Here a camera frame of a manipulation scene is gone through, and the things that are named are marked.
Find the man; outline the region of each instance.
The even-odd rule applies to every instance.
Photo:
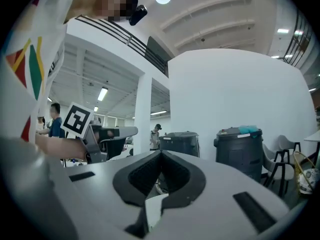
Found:
[[[154,129],[150,132],[150,150],[155,151],[159,149],[159,130],[162,130],[160,124],[156,124]]]
[[[80,15],[115,21],[127,19],[137,5],[138,0],[31,1],[0,54],[0,135],[35,143],[46,154],[61,159],[84,159],[86,150],[80,140],[35,134],[38,113],[43,111],[63,62],[67,22]],[[17,118],[15,127],[8,123],[12,118]]]
[[[47,128],[47,129],[39,130],[39,131],[36,131],[36,133],[41,135],[49,134],[49,137],[64,138],[65,130],[61,129],[62,118],[60,117],[59,103],[51,104],[50,116],[53,119],[50,129]]]

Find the white tag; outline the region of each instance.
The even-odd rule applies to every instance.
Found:
[[[61,124],[61,128],[66,132],[83,138],[93,116],[93,110],[72,102]]]
[[[250,133],[247,133],[247,134],[238,135],[238,138],[244,138],[249,136],[250,136]]]

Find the white shirt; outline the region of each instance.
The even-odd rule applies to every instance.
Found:
[[[35,126],[35,129],[37,131],[42,131],[44,129],[44,123],[43,122],[41,122],[41,123],[37,122],[36,126]]]
[[[0,54],[1,136],[35,142],[39,109],[47,103],[59,70],[49,76],[58,50],[63,51],[64,21],[72,1],[33,0],[8,35]]]
[[[159,145],[154,142],[159,141],[159,132],[154,132],[153,130],[150,132],[150,149],[156,150],[159,148]]]

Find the blue shirt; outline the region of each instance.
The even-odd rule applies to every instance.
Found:
[[[52,125],[49,131],[49,137],[58,137],[64,138],[65,137],[65,130],[61,129],[60,126],[62,124],[62,118],[58,117],[53,120]]]

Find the camera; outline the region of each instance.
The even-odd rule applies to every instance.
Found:
[[[135,26],[147,14],[148,14],[147,8],[144,5],[139,5],[133,12],[132,16],[129,18],[130,25]]]

